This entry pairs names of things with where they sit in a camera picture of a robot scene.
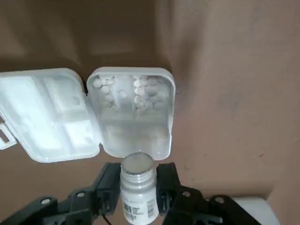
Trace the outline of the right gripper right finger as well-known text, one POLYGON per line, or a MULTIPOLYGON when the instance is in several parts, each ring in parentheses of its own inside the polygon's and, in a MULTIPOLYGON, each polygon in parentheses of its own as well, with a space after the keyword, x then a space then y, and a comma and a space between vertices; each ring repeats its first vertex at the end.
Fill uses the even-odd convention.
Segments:
POLYGON ((180 183, 175 163, 157 166, 157 207, 164 225, 256 225, 258 221, 227 195, 208 200, 180 183))

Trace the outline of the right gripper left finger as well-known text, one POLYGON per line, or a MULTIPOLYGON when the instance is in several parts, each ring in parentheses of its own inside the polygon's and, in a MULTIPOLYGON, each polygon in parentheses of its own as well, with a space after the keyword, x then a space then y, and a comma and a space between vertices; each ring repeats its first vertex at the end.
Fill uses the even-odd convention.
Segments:
POLYGON ((115 212, 120 196, 120 163, 105 163, 94 183, 59 202, 42 196, 4 219, 2 225, 91 225, 115 212))

